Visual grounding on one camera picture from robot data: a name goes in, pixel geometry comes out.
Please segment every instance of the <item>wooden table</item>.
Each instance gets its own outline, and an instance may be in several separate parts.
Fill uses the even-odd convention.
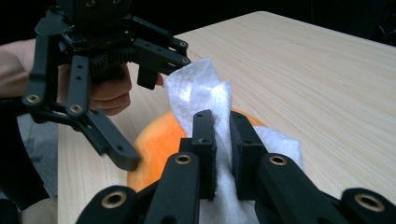
[[[178,35],[193,62],[210,58],[230,80],[233,107],[300,140],[305,173],[339,198],[363,187],[396,203],[396,48],[255,12]],[[130,64],[135,83],[137,65]],[[133,142],[170,109],[166,90],[134,85],[132,105],[111,117]],[[126,172],[82,133],[59,128],[59,223],[75,223],[100,190]]]

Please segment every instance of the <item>gray floor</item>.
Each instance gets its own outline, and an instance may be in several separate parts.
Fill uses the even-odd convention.
[[[58,124],[34,123],[29,114],[18,117],[21,136],[49,196],[58,192]],[[5,196],[0,191],[0,198]]]

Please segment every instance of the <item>light wood tabletop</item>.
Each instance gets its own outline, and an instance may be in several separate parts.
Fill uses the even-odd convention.
[[[396,203],[396,48],[255,12],[178,35],[196,62],[210,58],[232,84],[233,107],[300,141],[304,171],[340,198],[362,187]],[[137,65],[129,64],[133,83]],[[132,143],[170,109],[166,90],[134,84],[132,104],[111,117]],[[92,197],[126,185],[82,133],[59,126],[59,223],[75,223]]]

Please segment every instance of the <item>orange object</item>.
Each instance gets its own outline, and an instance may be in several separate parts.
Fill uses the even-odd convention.
[[[252,125],[265,126],[243,111],[233,111],[245,115]],[[134,171],[128,172],[127,185],[138,192],[160,179],[168,157],[178,152],[180,138],[186,137],[172,111],[152,121],[134,142],[141,161]]]

